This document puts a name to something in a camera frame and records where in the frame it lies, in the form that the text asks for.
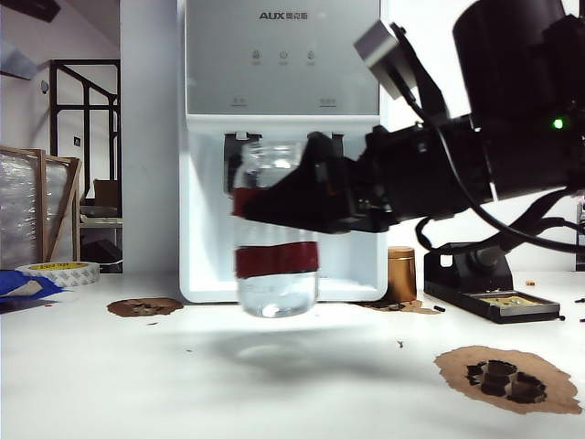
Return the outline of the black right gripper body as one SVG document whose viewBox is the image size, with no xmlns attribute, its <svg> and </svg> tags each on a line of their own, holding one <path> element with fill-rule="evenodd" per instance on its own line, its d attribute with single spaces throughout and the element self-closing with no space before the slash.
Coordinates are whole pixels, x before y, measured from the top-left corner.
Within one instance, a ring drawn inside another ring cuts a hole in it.
<svg viewBox="0 0 585 439">
<path fill-rule="evenodd" d="M 478 204 L 493 200 L 480 135 L 468 117 L 440 126 L 451 156 L 425 124 L 390 132 L 381 125 L 366 135 L 366 149 L 354 164 L 354 193 L 370 206 L 389 209 L 387 222 L 422 217 L 449 218 L 469 208 L 455 168 Z"/>
</svg>

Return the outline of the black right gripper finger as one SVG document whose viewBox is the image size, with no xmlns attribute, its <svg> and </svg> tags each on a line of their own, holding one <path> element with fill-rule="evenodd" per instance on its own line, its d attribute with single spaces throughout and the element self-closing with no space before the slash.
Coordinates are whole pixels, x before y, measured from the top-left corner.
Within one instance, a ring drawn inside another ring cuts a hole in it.
<svg viewBox="0 0 585 439">
<path fill-rule="evenodd" d="M 356 161 L 344 155 L 342 134 L 328 136 L 312 132 L 307 135 L 299 168 L 304 171 L 320 168 L 327 172 L 340 169 L 353 172 L 356 170 Z"/>
<path fill-rule="evenodd" d="M 372 188 L 354 160 L 302 162 L 271 187 L 243 188 L 240 216 L 326 234 L 383 233 L 392 216 L 375 207 Z"/>
</svg>

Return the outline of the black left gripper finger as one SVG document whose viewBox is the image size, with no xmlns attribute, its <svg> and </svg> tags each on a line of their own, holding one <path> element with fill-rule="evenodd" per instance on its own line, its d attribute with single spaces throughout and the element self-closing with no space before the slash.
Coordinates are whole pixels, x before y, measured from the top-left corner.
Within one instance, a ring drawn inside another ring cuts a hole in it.
<svg viewBox="0 0 585 439">
<path fill-rule="evenodd" d="M 35 17 L 43 21 L 53 21 L 60 12 L 60 6 L 55 0 L 35 0 Z"/>
<path fill-rule="evenodd" d="M 1 74 L 13 78 L 33 78 L 37 65 L 10 42 L 1 40 Z"/>
</svg>

